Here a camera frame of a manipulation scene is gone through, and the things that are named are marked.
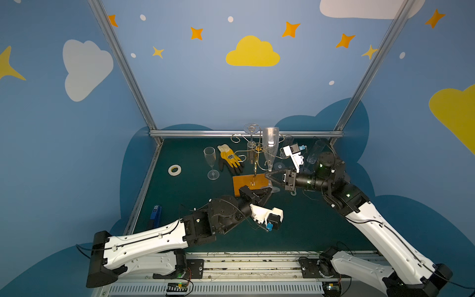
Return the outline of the clear flute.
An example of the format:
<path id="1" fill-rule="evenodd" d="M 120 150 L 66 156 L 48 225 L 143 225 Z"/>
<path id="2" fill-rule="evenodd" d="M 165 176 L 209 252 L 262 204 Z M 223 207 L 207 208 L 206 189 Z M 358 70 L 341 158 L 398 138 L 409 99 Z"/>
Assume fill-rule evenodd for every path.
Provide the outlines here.
<path id="1" fill-rule="evenodd" d="M 308 164 L 314 165 L 319 158 L 319 155 L 323 152 L 325 148 L 325 142 L 322 139 L 317 139 L 313 146 L 310 148 L 307 155 Z"/>
<path id="2" fill-rule="evenodd" d="M 219 179 L 220 173 L 214 168 L 216 162 L 216 151 L 213 147 L 206 147 L 204 149 L 204 157 L 207 164 L 210 167 L 210 171 L 207 173 L 208 179 L 215 181 Z"/>
<path id="3" fill-rule="evenodd" d="M 259 125 L 256 123 L 248 123 L 244 125 L 244 131 L 249 134 L 247 139 L 247 161 L 253 165 L 256 161 L 256 148 L 257 143 L 254 140 L 254 136 L 259 131 Z"/>
<path id="4" fill-rule="evenodd" d="M 274 164 L 274 169 L 276 170 L 283 170 L 285 168 L 285 165 L 283 163 L 283 160 L 287 159 L 288 157 L 286 156 L 284 152 L 284 147 L 290 146 L 293 143 L 294 137 L 292 135 L 285 135 L 284 140 L 280 145 L 279 149 L 279 157 L 280 160 L 279 162 Z"/>
<path id="5" fill-rule="evenodd" d="M 278 127 L 266 127 L 263 129 L 262 145 L 263 152 L 267 164 L 267 171 L 270 173 L 273 169 L 273 164 L 278 152 L 279 145 L 279 128 Z"/>

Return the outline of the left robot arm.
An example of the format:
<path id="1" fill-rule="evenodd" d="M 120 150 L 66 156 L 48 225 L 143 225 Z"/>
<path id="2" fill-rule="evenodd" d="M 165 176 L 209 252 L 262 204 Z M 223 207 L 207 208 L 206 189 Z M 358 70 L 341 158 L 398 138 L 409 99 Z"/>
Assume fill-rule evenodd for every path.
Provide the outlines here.
<path id="1" fill-rule="evenodd" d="M 192 214 L 165 226 L 124 236 L 99 231 L 89 249 L 86 287 L 116 282 L 120 275 L 132 272 L 132 263 L 141 257 L 212 243 L 218 234 L 225 235 L 242 222 L 253 220 L 265 231 L 278 229 L 283 211 L 265 207 L 271 195 L 269 188 L 251 190 L 243 186 L 239 197 L 210 199 Z"/>

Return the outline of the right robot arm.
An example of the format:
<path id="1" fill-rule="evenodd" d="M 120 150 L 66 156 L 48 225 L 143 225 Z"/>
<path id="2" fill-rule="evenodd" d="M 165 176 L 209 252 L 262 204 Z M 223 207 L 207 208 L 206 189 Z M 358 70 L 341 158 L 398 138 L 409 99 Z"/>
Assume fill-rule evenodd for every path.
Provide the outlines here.
<path id="1" fill-rule="evenodd" d="M 324 201 L 355 226 L 388 262 L 381 266 L 330 247 L 319 256 L 319 274 L 323 278 L 347 275 L 388 297 L 438 296 L 453 272 L 445 264 L 433 263 L 395 231 L 369 197 L 349 182 L 345 168 L 336 154 L 322 152 L 312 174 L 291 169 L 265 174 L 287 191 L 319 191 Z"/>

